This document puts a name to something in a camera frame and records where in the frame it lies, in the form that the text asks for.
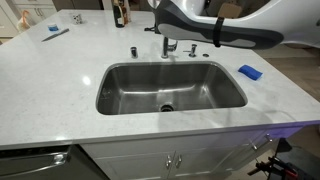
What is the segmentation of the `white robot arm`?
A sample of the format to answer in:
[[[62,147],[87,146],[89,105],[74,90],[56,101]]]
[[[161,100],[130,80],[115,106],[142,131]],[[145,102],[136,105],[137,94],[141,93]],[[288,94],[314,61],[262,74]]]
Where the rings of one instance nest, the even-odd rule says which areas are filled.
[[[206,0],[147,0],[160,33],[174,40],[217,47],[269,49],[278,44],[320,43],[320,0],[269,0],[239,18],[202,14]]]

